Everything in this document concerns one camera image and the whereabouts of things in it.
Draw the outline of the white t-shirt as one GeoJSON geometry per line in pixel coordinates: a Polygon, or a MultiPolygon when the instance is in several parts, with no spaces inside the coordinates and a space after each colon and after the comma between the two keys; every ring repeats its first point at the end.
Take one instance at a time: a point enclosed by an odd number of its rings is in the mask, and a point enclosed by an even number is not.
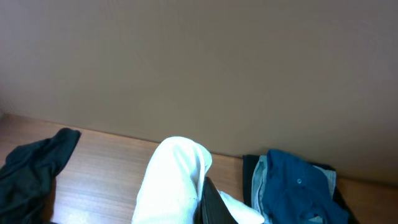
{"type": "MultiPolygon", "coordinates": [[[[164,139],[153,153],[137,195],[133,223],[195,224],[207,172],[210,152],[191,139],[164,139]]],[[[219,191],[237,223],[264,223],[254,209],[219,191]]]]}

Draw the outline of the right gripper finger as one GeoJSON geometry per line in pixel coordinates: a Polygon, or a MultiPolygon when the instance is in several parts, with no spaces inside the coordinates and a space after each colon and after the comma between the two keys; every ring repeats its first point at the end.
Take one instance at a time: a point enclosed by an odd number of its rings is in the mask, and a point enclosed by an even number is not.
{"type": "Polygon", "coordinates": [[[200,204],[195,211],[195,224],[238,224],[209,177],[205,177],[200,204]]]}

